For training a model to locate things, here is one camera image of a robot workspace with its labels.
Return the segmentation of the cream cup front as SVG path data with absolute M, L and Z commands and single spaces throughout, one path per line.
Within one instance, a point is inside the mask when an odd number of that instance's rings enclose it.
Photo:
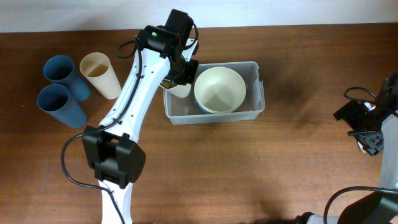
M 160 83 L 160 87 L 176 97 L 185 98 L 190 94 L 192 85 L 189 83 L 183 85 L 177 82 L 163 80 Z

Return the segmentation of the blue bowl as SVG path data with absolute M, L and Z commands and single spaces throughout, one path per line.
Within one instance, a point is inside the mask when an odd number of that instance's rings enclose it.
M 201 105 L 200 105 L 197 101 L 195 101 L 195 104 L 196 104 L 197 108 L 198 108 L 203 114 L 206 114 L 206 111 L 201 107 Z

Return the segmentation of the cream bowl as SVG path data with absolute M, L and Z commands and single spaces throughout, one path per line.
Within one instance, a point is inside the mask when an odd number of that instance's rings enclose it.
M 226 67 L 211 67 L 197 77 L 194 97 L 205 113 L 232 113 L 244 102 L 246 83 L 242 76 Z

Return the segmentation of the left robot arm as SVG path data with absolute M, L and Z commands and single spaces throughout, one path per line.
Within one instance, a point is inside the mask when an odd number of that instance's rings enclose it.
M 190 38 L 190 33 L 196 30 L 193 19 L 176 9 L 171 10 L 165 25 L 140 30 L 121 94 L 97 128 L 84 130 L 88 166 L 102 191 L 102 223 L 132 223 L 132 186 L 146 161 L 137 144 L 142 122 L 162 82 L 174 87 L 193 83 L 198 61 L 192 55 L 198 49 L 198 39 Z

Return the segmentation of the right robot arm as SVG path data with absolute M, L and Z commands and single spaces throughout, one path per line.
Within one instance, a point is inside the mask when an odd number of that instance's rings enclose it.
M 348 96 L 349 102 L 333 116 L 344 120 L 351 131 L 347 135 L 356 139 L 357 145 L 370 156 L 382 155 L 381 174 L 377 187 L 353 186 L 334 193 L 326 203 L 323 215 L 311 212 L 299 215 L 294 223 L 390 223 L 397 216 L 397 74 L 384 79 L 380 92 L 375 95 L 366 88 L 372 101 Z M 347 206 L 337 217 L 328 215 L 333 201 L 343 193 L 370 191 L 371 193 Z

